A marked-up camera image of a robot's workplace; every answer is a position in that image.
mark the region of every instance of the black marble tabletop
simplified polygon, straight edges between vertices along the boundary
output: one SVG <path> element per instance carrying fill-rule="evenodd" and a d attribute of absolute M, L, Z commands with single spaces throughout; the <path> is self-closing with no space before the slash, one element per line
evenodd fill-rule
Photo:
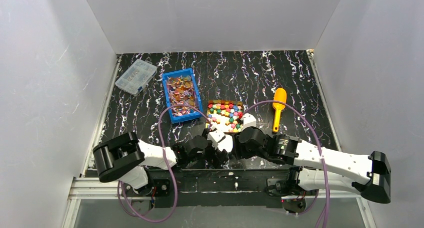
<path fill-rule="evenodd" d="M 336 150 L 330 122 L 306 51 L 124 54 L 116 79 L 136 59 L 150 61 L 157 66 L 157 74 L 137 97 L 114 87 L 100 142 L 127 131 L 134 131 L 138 138 L 145 142 L 160 145 L 158 118 L 166 108 L 162 74 L 191 67 L 204 112 L 209 100 L 241 101 L 245 107 L 249 107 L 259 101 L 272 100 L 275 90 L 282 87 L 287 92 L 287 104 L 293 106 L 312 124 L 321 144 Z M 272 105 L 257 107 L 253 115 L 257 118 L 257 126 L 271 135 L 274 120 Z M 165 114 L 162 122 L 166 145 L 187 141 L 195 135 L 200 135 L 204 127 L 204 118 L 172 125 L 169 115 Z M 288 109 L 281 113 L 280 132 L 315 143 L 305 123 Z M 252 157 L 230 162 L 224 167 L 257 169 L 280 166 L 260 157 Z"/>

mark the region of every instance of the blue tray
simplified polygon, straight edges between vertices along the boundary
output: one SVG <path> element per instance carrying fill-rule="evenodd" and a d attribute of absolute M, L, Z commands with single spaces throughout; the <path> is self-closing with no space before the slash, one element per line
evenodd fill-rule
<path fill-rule="evenodd" d="M 163 88 L 165 90 L 165 98 L 167 99 L 166 100 L 166 106 L 171 107 L 171 102 L 169 100 L 170 97 L 169 97 L 169 94 L 168 94 L 168 89 L 167 89 L 166 83 L 167 83 L 167 81 L 169 80 L 170 77 L 180 77 L 180 76 L 183 76 L 183 77 L 191 76 L 192 77 L 191 80 L 193 81 L 193 85 L 194 85 L 194 88 L 195 88 L 194 90 L 196 92 L 194 102 L 197 103 L 197 109 L 202 111 L 202 102 L 200 100 L 199 90 L 197 89 L 198 86 L 196 84 L 196 80 L 194 78 L 195 76 L 193 74 L 192 68 L 178 70 L 178 71 L 175 71 L 175 72 L 168 72 L 168 73 L 164 73 L 162 75 L 162 83 L 163 83 Z M 185 122 L 185 121 L 189 121 L 189 120 L 193 120 L 193 119 L 197 119 L 197 118 L 201 117 L 201 114 L 198 113 L 198 112 L 190 113 L 190 114 L 183 115 L 183 116 L 180 116 L 180 117 L 174 117 L 171 110 L 169 110 L 168 112 L 169 112 L 169 116 L 171 117 L 171 122 L 173 124 L 178 123 L 178 122 Z"/>

